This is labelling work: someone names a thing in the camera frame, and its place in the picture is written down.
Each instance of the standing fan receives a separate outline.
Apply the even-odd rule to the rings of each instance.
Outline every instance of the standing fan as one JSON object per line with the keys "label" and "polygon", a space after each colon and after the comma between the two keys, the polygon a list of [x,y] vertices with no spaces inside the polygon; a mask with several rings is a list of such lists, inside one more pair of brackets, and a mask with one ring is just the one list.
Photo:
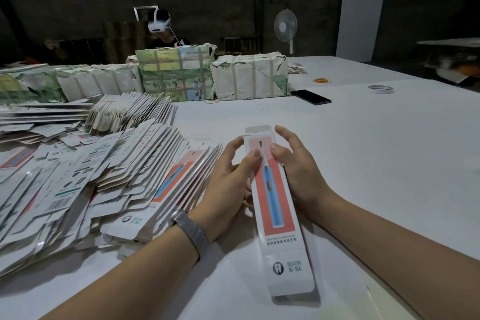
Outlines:
{"label": "standing fan", "polygon": [[293,37],[297,33],[297,18],[291,10],[284,9],[277,14],[273,23],[276,37],[282,42],[289,42],[290,56],[293,56]]}

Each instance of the barcode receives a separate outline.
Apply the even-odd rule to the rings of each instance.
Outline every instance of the barcode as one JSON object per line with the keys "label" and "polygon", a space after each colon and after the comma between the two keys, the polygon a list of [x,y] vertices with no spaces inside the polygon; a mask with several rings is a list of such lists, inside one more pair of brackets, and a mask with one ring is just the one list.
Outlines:
{"label": "barcode", "polygon": [[60,200],[54,201],[54,202],[52,202],[52,204],[48,207],[47,210],[50,211],[50,210],[55,210],[55,209],[61,208],[63,205],[66,205],[69,200],[70,200],[70,198],[69,198],[69,197],[66,197],[66,198],[61,198]]}

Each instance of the tabletop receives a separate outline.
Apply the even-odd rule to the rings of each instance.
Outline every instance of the tabletop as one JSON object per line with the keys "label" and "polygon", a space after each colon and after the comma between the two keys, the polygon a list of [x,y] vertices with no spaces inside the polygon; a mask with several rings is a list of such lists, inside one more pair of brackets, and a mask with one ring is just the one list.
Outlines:
{"label": "tabletop", "polygon": [[[293,60],[308,72],[289,76],[294,89],[332,103],[314,106],[296,97],[182,102],[176,125],[186,138],[224,143],[246,127],[284,125],[346,200],[480,259],[480,95],[336,57]],[[389,85],[394,93],[374,94],[372,84]],[[234,162],[244,154],[240,149]],[[412,318],[341,245],[304,223],[314,293],[268,295],[255,223],[246,210],[194,268],[163,318]],[[38,319],[119,261],[116,252],[83,251],[37,263],[0,282],[0,308],[8,319]],[[25,306],[31,303],[35,309]]]}

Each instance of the black circular logo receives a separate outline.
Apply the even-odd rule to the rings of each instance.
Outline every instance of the black circular logo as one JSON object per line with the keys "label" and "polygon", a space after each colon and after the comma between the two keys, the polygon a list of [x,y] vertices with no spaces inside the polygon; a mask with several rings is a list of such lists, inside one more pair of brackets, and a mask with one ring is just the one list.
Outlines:
{"label": "black circular logo", "polygon": [[275,262],[272,268],[275,275],[281,275],[283,273],[283,264],[280,262]]}

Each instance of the silver mesh watch strap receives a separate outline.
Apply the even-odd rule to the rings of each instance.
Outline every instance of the silver mesh watch strap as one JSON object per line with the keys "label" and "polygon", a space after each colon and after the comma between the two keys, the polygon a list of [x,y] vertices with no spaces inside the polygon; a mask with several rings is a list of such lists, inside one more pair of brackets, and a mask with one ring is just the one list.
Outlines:
{"label": "silver mesh watch strap", "polygon": [[176,210],[172,215],[171,221],[177,223],[178,226],[183,229],[188,238],[190,238],[198,251],[198,260],[200,260],[210,244],[208,243],[204,231],[183,210]]}

